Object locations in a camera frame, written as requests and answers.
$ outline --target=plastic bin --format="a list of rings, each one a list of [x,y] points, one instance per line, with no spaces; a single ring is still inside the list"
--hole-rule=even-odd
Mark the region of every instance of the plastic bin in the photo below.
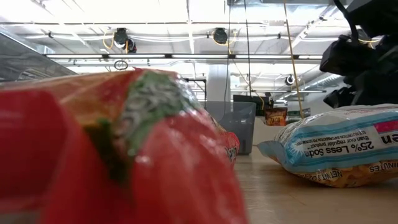
[[[236,134],[241,145],[238,154],[250,154],[253,144],[256,104],[207,101],[203,102],[203,106],[225,130]]]

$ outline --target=wooden floor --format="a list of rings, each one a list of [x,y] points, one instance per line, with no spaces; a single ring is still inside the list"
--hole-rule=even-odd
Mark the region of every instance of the wooden floor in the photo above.
[[[252,224],[397,223],[398,180],[333,189],[289,174],[256,147],[239,156],[236,174]]]

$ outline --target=blue and white bag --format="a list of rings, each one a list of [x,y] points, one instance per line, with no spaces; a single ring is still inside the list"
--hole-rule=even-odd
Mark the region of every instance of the blue and white bag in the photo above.
[[[261,153],[287,171],[332,187],[398,177],[398,105],[349,106],[284,127]]]

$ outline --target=yellow rope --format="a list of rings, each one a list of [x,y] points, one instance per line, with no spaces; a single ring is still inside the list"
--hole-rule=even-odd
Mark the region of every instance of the yellow rope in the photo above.
[[[297,81],[296,66],[294,64],[294,58],[293,58],[293,47],[292,47],[292,39],[290,38],[289,20],[287,18],[286,0],[284,0],[284,8],[285,8],[285,16],[286,16],[287,35],[289,36],[290,56],[292,57],[294,81],[295,81],[296,90],[297,90],[298,105],[300,107],[300,116],[302,119],[304,119],[303,106],[301,104],[301,99],[300,99],[299,82]]]

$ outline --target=snack bag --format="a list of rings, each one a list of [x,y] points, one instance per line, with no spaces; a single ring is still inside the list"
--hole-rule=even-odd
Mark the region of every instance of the snack bag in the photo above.
[[[398,177],[398,105],[349,106],[284,127],[261,153],[287,171],[331,187]]]
[[[268,126],[286,126],[287,108],[266,109],[266,124]]]
[[[138,69],[1,88],[0,134],[13,139],[0,149],[1,170],[23,169],[0,172],[0,219],[33,212],[51,224],[247,223],[231,168],[238,140],[217,131],[176,73]]]

